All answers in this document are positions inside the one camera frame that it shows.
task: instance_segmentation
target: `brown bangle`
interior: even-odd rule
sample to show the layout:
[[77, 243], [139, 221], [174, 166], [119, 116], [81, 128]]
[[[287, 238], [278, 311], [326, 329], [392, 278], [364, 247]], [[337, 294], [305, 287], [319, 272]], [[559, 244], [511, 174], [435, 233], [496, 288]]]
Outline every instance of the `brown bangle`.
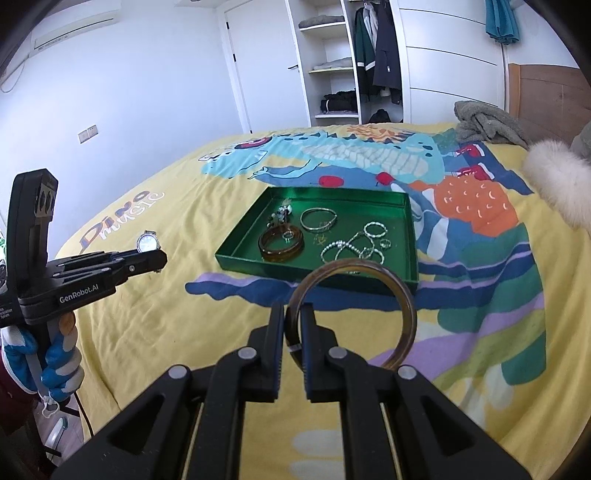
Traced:
[[[283, 236], [284, 233], [291, 232], [293, 234], [293, 243], [289, 247], [281, 250], [269, 250], [267, 245], [278, 236]], [[259, 237], [259, 250], [263, 259], [269, 262], [283, 262], [298, 255], [304, 248], [304, 234], [301, 230], [290, 223], [280, 223], [267, 229]]]
[[384, 368], [396, 370], [408, 355], [417, 334], [417, 309], [414, 306], [413, 295], [406, 284], [396, 276], [389, 268], [376, 262], [348, 258], [346, 260], [335, 260], [317, 268], [310, 273], [294, 290], [291, 295], [287, 312], [285, 315], [285, 340], [291, 352], [291, 357], [297, 366], [302, 369], [301, 340], [298, 332], [300, 321], [300, 309], [308, 291], [314, 288], [323, 280], [336, 275], [351, 271], [361, 271], [380, 279], [392, 290], [402, 310], [402, 333], [396, 348], [384, 363]]

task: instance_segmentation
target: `screw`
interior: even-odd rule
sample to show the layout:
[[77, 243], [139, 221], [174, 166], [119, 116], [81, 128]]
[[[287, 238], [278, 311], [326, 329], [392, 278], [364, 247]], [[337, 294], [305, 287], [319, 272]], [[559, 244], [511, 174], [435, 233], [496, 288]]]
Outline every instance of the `screw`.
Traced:
[[341, 346], [334, 346], [329, 350], [329, 355], [332, 358], [345, 358], [347, 356], [347, 350]]
[[244, 346], [238, 350], [238, 356], [243, 360], [251, 360], [256, 357], [256, 350], [251, 346]]
[[170, 378], [174, 378], [175, 380], [179, 380], [180, 378], [183, 378], [185, 375], [187, 375], [188, 371], [189, 370], [187, 367], [182, 365], [174, 365], [168, 369], [168, 376]]
[[417, 376], [417, 371], [410, 365], [403, 365], [398, 369], [398, 375], [405, 380], [412, 380]]

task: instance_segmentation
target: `glove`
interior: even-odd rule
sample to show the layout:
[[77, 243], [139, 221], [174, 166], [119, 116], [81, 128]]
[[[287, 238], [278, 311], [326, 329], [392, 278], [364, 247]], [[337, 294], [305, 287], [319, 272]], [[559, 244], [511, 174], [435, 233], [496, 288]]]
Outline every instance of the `glove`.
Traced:
[[[35, 381], [27, 365], [25, 355], [37, 352], [37, 341], [33, 335], [20, 327], [0, 329], [2, 339], [2, 362], [14, 382], [26, 393], [37, 393]], [[82, 355], [76, 348], [78, 330], [74, 312], [66, 313], [59, 320], [59, 332], [47, 349], [47, 368], [41, 374], [41, 382], [48, 388], [50, 397], [56, 402], [66, 400], [84, 378], [80, 366]]]

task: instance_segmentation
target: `green tray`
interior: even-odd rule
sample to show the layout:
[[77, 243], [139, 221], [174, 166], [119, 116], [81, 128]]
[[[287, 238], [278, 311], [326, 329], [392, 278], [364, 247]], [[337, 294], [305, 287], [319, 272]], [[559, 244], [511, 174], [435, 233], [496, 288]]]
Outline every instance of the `green tray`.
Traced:
[[[298, 256], [286, 262], [268, 262], [262, 259], [258, 249], [258, 238], [266, 230], [271, 214], [285, 199], [291, 200], [293, 208], [289, 223], [298, 226], [304, 234], [304, 249]], [[333, 209], [338, 215], [335, 226], [320, 234], [310, 233], [301, 228], [301, 213], [312, 207]], [[307, 215], [304, 221], [306, 225], [317, 226], [329, 218], [329, 213], [313, 212]], [[269, 187], [217, 249], [216, 258], [224, 270], [298, 282], [323, 265], [320, 252], [328, 243], [349, 240], [355, 232], [363, 230], [364, 225], [371, 221], [381, 222], [388, 228], [384, 238], [392, 242], [392, 247], [383, 250], [384, 265], [396, 273], [414, 293], [418, 284], [417, 249], [410, 200], [406, 193], [318, 187]], [[376, 247], [381, 249], [379, 240], [376, 239]], [[271, 248], [280, 248], [282, 242], [285, 245], [282, 239], [276, 241], [279, 243], [271, 244]], [[355, 245], [363, 248], [369, 246], [369, 242], [366, 238], [360, 238], [355, 241]], [[333, 260], [337, 250], [331, 249], [325, 258]], [[354, 253], [345, 250], [339, 258], [354, 256]], [[374, 254], [372, 260], [379, 261], [379, 258]], [[365, 274], [334, 275], [324, 280], [322, 286], [392, 295], [381, 281]]]

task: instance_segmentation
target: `wooden headboard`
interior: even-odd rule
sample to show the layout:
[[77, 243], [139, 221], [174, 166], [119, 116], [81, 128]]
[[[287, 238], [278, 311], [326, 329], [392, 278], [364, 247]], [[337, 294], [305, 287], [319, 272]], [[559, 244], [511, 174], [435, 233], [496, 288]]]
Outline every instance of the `wooden headboard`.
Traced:
[[570, 145], [591, 121], [591, 87], [579, 69], [510, 63], [509, 113], [533, 141]]

